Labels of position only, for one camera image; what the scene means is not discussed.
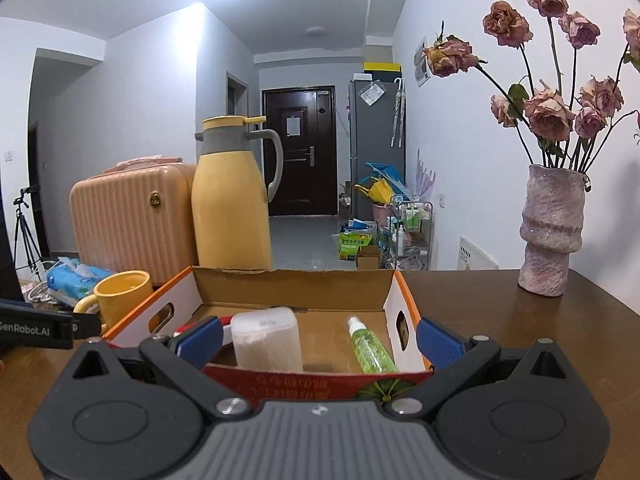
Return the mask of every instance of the mug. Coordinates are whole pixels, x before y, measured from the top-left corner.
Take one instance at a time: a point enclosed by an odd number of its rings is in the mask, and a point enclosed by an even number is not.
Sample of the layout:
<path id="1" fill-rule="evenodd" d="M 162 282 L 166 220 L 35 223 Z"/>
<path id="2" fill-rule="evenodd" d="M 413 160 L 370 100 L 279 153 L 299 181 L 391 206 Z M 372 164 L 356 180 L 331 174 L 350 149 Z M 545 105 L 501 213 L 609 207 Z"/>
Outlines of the mug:
<path id="1" fill-rule="evenodd" d="M 136 308 L 153 293 L 151 276 L 144 270 L 128 270 L 104 278 L 94 287 L 94 293 L 82 298 L 74 312 L 83 313 L 98 303 L 102 316 L 102 333 L 113 328 L 117 322 Z"/>

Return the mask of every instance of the gray refrigerator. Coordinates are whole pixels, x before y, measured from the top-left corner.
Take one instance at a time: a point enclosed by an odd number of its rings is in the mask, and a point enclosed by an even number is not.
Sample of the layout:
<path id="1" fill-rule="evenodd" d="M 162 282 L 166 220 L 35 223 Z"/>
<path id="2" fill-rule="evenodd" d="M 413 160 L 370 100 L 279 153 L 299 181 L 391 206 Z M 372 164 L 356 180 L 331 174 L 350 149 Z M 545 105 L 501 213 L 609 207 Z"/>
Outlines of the gray refrigerator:
<path id="1" fill-rule="evenodd" d="M 366 162 L 391 164 L 396 167 L 404 183 L 406 139 L 402 132 L 402 148 L 398 146 L 400 131 L 391 147 L 391 135 L 396 113 L 396 83 L 381 83 L 385 92 L 371 106 L 360 97 L 360 91 L 370 85 L 369 81 L 352 81 L 349 91 L 351 125 L 351 216 L 360 220 L 373 220 L 371 200 L 353 187 L 370 175 Z"/>

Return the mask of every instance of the suitcase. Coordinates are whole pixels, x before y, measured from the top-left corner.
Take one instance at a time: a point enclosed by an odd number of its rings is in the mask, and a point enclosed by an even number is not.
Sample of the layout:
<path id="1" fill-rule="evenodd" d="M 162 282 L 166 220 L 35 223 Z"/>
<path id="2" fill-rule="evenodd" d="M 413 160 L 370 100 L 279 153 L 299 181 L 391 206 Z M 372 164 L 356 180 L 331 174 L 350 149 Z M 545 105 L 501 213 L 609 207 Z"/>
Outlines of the suitcase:
<path id="1" fill-rule="evenodd" d="M 191 215 L 196 166 L 176 160 L 121 162 L 73 186 L 69 202 L 83 263 L 146 270 L 154 286 L 198 264 Z"/>

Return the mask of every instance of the pink vase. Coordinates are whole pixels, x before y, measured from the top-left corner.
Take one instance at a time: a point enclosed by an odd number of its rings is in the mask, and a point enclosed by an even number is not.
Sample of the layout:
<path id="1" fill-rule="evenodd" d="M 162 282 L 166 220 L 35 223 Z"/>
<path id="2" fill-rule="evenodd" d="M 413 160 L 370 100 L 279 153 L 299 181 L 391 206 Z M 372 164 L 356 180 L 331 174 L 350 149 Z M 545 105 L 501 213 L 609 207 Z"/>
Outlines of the pink vase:
<path id="1" fill-rule="evenodd" d="M 569 254 L 582 247 L 584 175 L 529 166 L 520 236 L 527 243 L 518 284 L 541 296 L 562 296 Z"/>

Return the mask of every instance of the white bottle cap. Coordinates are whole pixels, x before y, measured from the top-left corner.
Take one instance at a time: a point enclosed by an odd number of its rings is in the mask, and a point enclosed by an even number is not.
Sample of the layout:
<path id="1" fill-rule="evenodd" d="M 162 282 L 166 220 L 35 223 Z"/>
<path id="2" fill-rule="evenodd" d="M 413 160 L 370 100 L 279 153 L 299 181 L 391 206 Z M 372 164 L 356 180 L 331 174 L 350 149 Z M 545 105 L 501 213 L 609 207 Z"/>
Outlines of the white bottle cap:
<path id="1" fill-rule="evenodd" d="M 358 316 L 351 316 L 347 320 L 347 325 L 349 327 L 349 336 L 353 336 L 353 334 L 357 330 L 367 329 L 367 326 L 360 321 L 360 318 L 358 318 Z"/>

